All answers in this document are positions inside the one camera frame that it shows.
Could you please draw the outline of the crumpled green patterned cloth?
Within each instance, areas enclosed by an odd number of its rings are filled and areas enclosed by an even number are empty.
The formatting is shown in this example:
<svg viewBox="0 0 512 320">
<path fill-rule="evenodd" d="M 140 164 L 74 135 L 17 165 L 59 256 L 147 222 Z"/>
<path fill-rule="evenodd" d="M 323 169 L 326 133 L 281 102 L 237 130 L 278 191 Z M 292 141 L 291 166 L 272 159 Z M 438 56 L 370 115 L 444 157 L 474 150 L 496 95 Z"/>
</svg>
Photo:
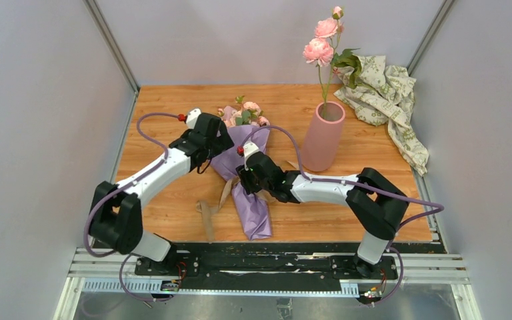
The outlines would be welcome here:
<svg viewBox="0 0 512 320">
<path fill-rule="evenodd" d="M 421 176 L 427 174 L 428 149 L 417 138 L 411 119 L 416 79 L 407 68 L 386 64 L 384 55 L 336 57 L 333 71 L 343 86 L 334 96 L 352 108 L 357 118 L 386 125 L 402 158 Z"/>
</svg>

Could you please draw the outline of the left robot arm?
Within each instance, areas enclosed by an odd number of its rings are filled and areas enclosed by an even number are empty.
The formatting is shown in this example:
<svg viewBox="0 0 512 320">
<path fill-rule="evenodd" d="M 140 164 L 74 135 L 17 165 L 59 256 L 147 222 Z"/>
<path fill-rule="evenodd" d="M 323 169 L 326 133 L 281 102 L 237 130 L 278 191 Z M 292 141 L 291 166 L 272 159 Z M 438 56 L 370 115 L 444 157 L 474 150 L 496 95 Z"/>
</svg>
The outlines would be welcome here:
<svg viewBox="0 0 512 320">
<path fill-rule="evenodd" d="M 89 246 L 93 237 L 107 245 L 111 253 L 142 258 L 161 275 L 176 270 L 176 245 L 144 229 L 142 210 L 178 178 L 192 171 L 202 174 L 212 159 L 232 148 L 234 142 L 224 121 L 216 115 L 193 109 L 174 118 L 187 128 L 169 145 L 144 135 L 162 148 L 161 156 L 118 183 L 104 181 L 96 186 L 84 226 L 84 244 L 90 255 L 101 256 Z"/>
</svg>

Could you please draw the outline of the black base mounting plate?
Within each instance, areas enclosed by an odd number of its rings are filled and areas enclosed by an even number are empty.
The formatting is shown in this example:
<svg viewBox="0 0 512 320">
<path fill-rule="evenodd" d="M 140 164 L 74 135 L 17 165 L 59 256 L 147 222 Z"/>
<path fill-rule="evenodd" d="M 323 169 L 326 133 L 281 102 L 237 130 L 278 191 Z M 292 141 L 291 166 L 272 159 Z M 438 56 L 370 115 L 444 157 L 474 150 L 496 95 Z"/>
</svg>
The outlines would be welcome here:
<svg viewBox="0 0 512 320">
<path fill-rule="evenodd" d="M 364 279 L 349 264 L 358 243 L 178 243 L 176 269 L 162 275 L 139 258 L 133 274 L 178 276 L 182 289 L 335 291 L 341 280 L 396 280 L 398 260 L 385 255 Z"/>
</svg>

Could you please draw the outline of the beige ribbon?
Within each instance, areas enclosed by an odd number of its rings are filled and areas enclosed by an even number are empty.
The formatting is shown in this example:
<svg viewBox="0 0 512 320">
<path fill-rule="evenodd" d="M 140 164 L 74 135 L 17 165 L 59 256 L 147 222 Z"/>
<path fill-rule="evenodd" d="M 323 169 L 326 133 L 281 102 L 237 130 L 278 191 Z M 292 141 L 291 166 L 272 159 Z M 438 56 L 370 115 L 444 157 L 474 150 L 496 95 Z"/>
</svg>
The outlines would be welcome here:
<svg viewBox="0 0 512 320">
<path fill-rule="evenodd" d="M 247 240 L 266 239 L 272 236 L 268 204 L 277 200 L 264 190 L 247 194 L 239 178 L 234 177 L 226 182 L 216 206 L 210 206 L 205 200 L 196 203 L 196 210 L 202 216 L 205 234 L 210 242 L 216 240 L 211 218 L 220 212 L 229 197 L 234 201 Z"/>
</svg>

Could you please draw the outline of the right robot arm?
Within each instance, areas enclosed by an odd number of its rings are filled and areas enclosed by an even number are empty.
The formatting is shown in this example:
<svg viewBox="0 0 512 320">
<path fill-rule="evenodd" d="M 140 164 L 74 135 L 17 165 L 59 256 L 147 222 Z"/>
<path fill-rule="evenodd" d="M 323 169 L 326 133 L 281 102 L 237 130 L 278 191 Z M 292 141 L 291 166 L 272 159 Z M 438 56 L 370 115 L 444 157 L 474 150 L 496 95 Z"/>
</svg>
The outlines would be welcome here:
<svg viewBox="0 0 512 320">
<path fill-rule="evenodd" d="M 350 208 L 365 230 L 349 268 L 364 279 L 381 268 L 381 256 L 397 234 L 408 209 L 405 194 L 373 168 L 357 175 L 328 177 L 284 171 L 261 151 L 240 147 L 236 168 L 246 193 L 268 193 L 281 203 L 329 203 Z"/>
</svg>

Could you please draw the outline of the aluminium rail frame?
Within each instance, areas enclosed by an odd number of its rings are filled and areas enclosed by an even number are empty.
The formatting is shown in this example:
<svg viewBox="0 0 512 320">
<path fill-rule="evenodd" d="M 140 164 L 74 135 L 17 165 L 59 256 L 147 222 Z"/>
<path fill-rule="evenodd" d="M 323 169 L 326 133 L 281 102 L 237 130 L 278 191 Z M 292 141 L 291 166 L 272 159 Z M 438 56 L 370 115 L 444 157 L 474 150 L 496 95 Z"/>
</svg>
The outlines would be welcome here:
<svg viewBox="0 0 512 320">
<path fill-rule="evenodd" d="M 481 319 L 463 258 L 394 244 L 375 270 L 355 243 L 181 243 L 170 272 L 77 249 L 56 319 Z"/>
</svg>

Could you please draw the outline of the pink cylindrical vase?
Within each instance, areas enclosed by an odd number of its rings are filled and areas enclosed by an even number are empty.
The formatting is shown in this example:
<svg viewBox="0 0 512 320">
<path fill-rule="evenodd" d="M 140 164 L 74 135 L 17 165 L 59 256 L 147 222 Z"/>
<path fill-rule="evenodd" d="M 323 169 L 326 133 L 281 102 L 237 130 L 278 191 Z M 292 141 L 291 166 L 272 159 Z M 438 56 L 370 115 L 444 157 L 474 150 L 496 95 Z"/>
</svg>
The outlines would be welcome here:
<svg viewBox="0 0 512 320">
<path fill-rule="evenodd" d="M 312 113 L 302 146 L 301 162 L 314 172 L 325 171 L 335 161 L 346 117 L 334 101 L 321 102 Z"/>
</svg>

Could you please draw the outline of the pink rose stem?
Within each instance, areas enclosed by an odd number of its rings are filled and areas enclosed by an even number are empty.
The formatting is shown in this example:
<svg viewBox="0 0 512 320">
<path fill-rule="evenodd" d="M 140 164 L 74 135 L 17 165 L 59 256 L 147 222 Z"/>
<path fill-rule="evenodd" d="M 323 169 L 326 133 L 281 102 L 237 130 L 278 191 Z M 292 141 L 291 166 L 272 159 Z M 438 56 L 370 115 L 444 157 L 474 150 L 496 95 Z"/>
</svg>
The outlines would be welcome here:
<svg viewBox="0 0 512 320">
<path fill-rule="evenodd" d="M 341 36 L 344 32 L 344 8 L 335 6 L 331 16 L 317 22 L 312 40 L 304 46 L 302 56 L 307 64 L 317 69 L 321 86 L 322 107 L 320 116 L 324 117 L 327 110 L 329 88 L 334 77 L 345 72 L 345 68 L 360 70 L 356 49 L 338 51 Z"/>
</svg>

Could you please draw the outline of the purple flower bouquet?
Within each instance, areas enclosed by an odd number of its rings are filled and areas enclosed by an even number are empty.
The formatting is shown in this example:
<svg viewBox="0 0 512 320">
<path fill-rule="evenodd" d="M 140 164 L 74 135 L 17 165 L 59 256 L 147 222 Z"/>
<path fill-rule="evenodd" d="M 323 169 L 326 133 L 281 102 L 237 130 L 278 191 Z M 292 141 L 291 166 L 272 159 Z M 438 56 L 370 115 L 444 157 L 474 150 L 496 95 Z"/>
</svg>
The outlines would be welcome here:
<svg viewBox="0 0 512 320">
<path fill-rule="evenodd" d="M 257 186 L 256 178 L 245 168 L 243 158 L 237 153 L 243 141 L 254 143 L 264 152 L 269 137 L 268 130 L 256 131 L 267 126 L 269 120 L 263 115 L 260 106 L 243 96 L 235 98 L 239 108 L 226 106 L 217 114 L 223 120 L 234 146 L 213 159 L 211 167 L 225 180 L 218 205 L 213 208 L 218 213 L 225 201 L 231 197 L 245 236 L 249 240 L 266 239 L 272 236 L 267 197 Z"/>
</svg>

